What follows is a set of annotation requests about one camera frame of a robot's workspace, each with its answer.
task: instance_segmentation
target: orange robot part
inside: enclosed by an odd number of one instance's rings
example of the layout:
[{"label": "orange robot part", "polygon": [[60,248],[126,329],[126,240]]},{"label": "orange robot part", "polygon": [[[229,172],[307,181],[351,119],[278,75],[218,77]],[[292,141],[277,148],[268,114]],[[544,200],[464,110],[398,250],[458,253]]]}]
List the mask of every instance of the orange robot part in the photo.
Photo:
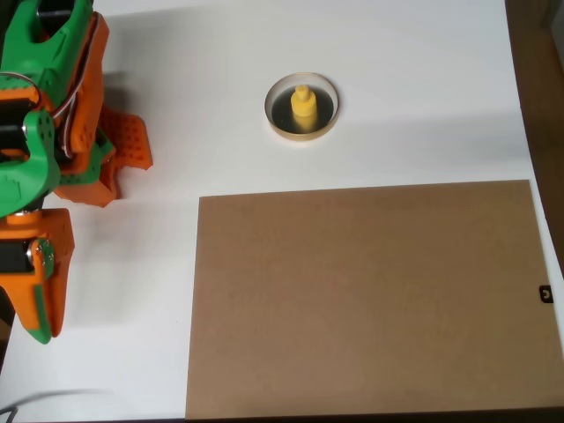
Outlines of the orange robot part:
[{"label": "orange robot part", "polygon": [[92,45],[85,63],[84,79],[77,92],[77,107],[70,130],[70,147],[74,153],[90,152],[96,138],[98,117],[104,101],[102,57],[108,36],[106,20],[94,13],[88,37]]},{"label": "orange robot part", "polygon": [[23,215],[10,215],[0,220],[0,240],[33,240],[44,238],[51,242],[55,251],[55,267],[48,280],[43,280],[42,257],[31,249],[33,274],[0,275],[0,286],[10,297],[24,328],[39,328],[33,288],[43,285],[45,305],[51,332],[56,337],[63,327],[67,276],[74,250],[71,217],[65,209],[34,211]]},{"label": "orange robot part", "polygon": [[95,183],[79,185],[59,185],[55,193],[74,203],[84,203],[106,207],[117,198],[115,181],[115,148],[103,159],[100,179]]},{"label": "orange robot part", "polygon": [[140,117],[115,112],[103,105],[99,126],[115,146],[118,169],[129,166],[147,170],[152,166],[147,129]]}]

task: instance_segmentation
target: round container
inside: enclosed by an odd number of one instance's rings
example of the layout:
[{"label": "round container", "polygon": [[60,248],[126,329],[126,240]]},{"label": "round container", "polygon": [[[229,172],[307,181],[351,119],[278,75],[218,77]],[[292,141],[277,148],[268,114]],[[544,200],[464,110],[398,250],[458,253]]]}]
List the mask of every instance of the round container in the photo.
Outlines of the round container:
[{"label": "round container", "polygon": [[[304,130],[292,119],[290,97],[297,85],[307,85],[317,100],[317,122]],[[300,72],[280,79],[272,86],[264,100],[264,113],[271,127],[282,137],[293,141],[309,141],[332,128],[339,112],[339,98],[327,78],[316,73]]]}]

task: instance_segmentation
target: white surface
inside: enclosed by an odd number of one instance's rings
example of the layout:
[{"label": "white surface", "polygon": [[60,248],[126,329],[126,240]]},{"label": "white surface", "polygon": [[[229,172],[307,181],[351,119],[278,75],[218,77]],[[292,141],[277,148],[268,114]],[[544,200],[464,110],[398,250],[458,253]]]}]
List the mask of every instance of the white surface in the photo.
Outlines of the white surface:
[{"label": "white surface", "polygon": [[[28,404],[19,421],[183,417],[200,196],[534,181],[503,0],[199,3],[108,19],[108,83],[144,117],[154,167],[121,172],[125,198],[106,209],[49,198],[70,209],[77,244],[63,333],[43,346],[15,323],[0,404],[95,391]],[[263,115],[270,87],[296,71],[330,78],[343,103],[304,145]]]}]

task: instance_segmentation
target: cardboard sheet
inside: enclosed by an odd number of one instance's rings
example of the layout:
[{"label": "cardboard sheet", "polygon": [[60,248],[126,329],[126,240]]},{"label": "cardboard sheet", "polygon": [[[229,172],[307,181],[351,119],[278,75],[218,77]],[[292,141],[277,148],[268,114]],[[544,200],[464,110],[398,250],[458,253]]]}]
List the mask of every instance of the cardboard sheet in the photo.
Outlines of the cardboard sheet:
[{"label": "cardboard sheet", "polygon": [[200,200],[187,418],[564,405],[529,183]]}]

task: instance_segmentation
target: green robot part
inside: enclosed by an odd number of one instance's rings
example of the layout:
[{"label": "green robot part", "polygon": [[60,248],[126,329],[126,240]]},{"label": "green robot part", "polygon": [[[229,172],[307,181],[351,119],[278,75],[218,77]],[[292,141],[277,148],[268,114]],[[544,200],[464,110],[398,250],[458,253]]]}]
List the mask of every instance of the green robot part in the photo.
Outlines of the green robot part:
[{"label": "green robot part", "polygon": [[90,152],[90,162],[88,168],[82,174],[62,174],[61,185],[81,185],[88,183],[95,183],[100,179],[100,171],[102,168],[102,161],[112,151],[114,146],[109,141],[106,134],[98,129],[98,140],[92,146]]},{"label": "green robot part", "polygon": [[[38,239],[39,249],[43,253],[43,271],[44,278],[49,279],[55,270],[55,251],[49,240]],[[47,317],[45,309],[45,293],[42,285],[33,287],[33,296],[35,297],[35,307],[37,308],[37,316],[39,319],[39,328],[27,330],[27,332],[42,344],[46,344],[51,340],[51,325]]]},{"label": "green robot part", "polygon": [[[93,14],[91,0],[76,0],[68,20],[46,41],[40,42],[38,8],[41,0],[24,0],[18,6],[4,38],[0,71],[16,72],[30,78],[58,107],[67,88]],[[25,88],[17,78],[0,77],[0,90]]]},{"label": "green robot part", "polygon": [[53,191],[61,180],[55,161],[53,118],[42,110],[24,118],[29,158],[0,163],[0,217],[18,212]]}]

